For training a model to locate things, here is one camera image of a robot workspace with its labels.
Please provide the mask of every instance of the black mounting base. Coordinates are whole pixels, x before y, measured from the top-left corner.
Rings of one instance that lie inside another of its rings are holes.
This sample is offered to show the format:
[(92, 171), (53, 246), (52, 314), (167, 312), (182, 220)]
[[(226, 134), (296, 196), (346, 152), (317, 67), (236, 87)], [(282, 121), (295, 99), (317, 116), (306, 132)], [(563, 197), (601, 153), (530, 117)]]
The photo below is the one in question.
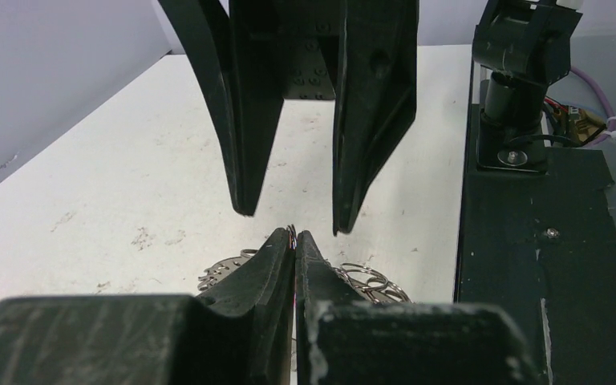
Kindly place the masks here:
[(487, 171), (469, 109), (455, 300), (501, 306), (543, 380), (616, 383), (616, 228), (602, 152), (546, 148), (548, 172)]

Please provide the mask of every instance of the gray wall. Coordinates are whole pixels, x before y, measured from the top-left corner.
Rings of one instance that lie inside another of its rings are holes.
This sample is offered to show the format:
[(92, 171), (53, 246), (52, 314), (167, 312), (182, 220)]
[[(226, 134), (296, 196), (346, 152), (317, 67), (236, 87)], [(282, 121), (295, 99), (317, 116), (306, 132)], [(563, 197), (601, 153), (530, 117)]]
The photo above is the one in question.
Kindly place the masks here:
[(0, 181), (169, 48), (151, 0), (0, 0)]
[[(227, 9), (228, 0), (221, 2)], [(419, 44), (439, 46), (469, 44), (487, 0), (419, 0), (419, 2)], [(156, 0), (154, 4), (173, 53), (184, 53)], [(616, 34), (616, 0), (586, 0), (582, 13), (584, 17), (576, 30), (577, 36)]]

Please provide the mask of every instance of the white wall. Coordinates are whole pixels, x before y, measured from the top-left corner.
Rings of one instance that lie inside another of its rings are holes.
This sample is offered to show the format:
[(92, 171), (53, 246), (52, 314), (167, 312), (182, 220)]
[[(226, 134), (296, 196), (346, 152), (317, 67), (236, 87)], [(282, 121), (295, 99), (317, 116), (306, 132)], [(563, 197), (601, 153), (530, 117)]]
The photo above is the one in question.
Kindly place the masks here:
[(151, 0), (0, 0), (0, 181), (169, 48)]
[[(173, 53), (184, 53), (164, 12), (156, 0), (153, 3)], [(221, 3), (228, 8), (228, 0), (221, 0)], [(487, 0), (420, 0), (419, 3), (419, 44), (439, 46), (469, 44)], [(582, 13), (584, 17), (576, 29), (577, 36), (616, 34), (616, 0), (586, 0)]]

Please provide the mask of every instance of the black cylinder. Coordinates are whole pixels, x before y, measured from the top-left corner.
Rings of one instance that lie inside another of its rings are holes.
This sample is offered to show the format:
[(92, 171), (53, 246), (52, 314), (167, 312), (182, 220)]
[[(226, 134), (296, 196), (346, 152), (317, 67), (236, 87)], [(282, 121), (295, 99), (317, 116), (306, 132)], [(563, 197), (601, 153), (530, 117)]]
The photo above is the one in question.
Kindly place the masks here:
[(541, 122), (547, 87), (493, 72), (485, 99), (484, 116), (496, 126), (529, 132)]

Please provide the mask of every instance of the white tabletop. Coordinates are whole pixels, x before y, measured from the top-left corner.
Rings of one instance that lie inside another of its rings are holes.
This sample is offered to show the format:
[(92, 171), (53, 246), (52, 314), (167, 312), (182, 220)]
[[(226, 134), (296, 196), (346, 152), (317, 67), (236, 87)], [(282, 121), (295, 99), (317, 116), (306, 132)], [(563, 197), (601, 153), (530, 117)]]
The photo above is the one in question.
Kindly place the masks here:
[(419, 49), (417, 119), (334, 238), (333, 103), (286, 103), (256, 216), (241, 217), (193, 70), (164, 57), (0, 184), (0, 299), (197, 294), (204, 268), (294, 223), (332, 263), (450, 302), (470, 63), (469, 46)]

